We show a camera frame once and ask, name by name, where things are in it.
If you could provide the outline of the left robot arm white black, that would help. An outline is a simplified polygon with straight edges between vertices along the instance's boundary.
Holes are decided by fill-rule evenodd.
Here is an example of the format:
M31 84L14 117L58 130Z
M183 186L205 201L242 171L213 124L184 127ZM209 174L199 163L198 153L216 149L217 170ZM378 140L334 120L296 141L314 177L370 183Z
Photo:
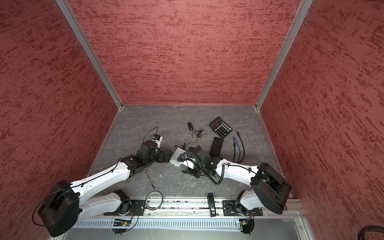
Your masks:
M50 236L58 237L77 222L100 214L132 215L131 199L122 190L99 197L97 194L132 178L153 163L168 163L172 151L161 151L160 145L160 140L148 140L141 144L135 155L119 158L115 165L104 171L71 183L65 180L56 183L35 210L43 227Z

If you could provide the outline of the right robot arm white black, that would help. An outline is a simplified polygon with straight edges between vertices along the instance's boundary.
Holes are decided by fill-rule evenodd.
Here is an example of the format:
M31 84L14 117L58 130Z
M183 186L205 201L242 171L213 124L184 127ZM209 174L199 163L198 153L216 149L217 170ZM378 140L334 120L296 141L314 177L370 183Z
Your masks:
M251 187L240 195L240 208L248 211L265 207L281 215L291 194L292 185L271 165L246 166L221 157L211 157L201 147L190 148L180 154L179 163L188 167L187 173L197 179L204 175L213 184L220 185L223 179L230 179Z

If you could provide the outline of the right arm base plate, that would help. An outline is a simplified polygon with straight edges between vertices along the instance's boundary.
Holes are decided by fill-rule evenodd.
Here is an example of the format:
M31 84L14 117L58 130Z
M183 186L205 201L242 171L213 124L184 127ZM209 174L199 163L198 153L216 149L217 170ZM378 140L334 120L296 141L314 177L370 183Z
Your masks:
M254 208L252 210L246 209L238 201L224 200L223 202L224 216L239 216L239 217L261 217L263 216L262 208Z

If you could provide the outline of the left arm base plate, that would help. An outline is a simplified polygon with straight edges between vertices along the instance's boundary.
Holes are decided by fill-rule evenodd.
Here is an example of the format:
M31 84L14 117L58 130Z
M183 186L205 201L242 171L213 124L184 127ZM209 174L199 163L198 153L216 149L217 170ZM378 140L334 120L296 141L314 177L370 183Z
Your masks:
M138 214L142 216L145 210L145 201L144 200L130 200L123 201L118 209L114 212L104 213L104 216L132 216Z

